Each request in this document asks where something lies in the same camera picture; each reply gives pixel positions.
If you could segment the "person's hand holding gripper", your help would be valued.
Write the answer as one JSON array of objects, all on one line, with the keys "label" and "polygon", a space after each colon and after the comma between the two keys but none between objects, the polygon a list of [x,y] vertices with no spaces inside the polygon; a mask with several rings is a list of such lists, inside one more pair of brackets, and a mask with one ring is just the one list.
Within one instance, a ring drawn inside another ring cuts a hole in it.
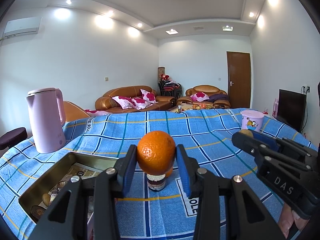
[{"label": "person's hand holding gripper", "polygon": [[295,225],[299,231],[302,231],[308,222],[309,220],[302,219],[291,207],[284,203],[278,220],[278,226],[286,239],[293,225]]}]

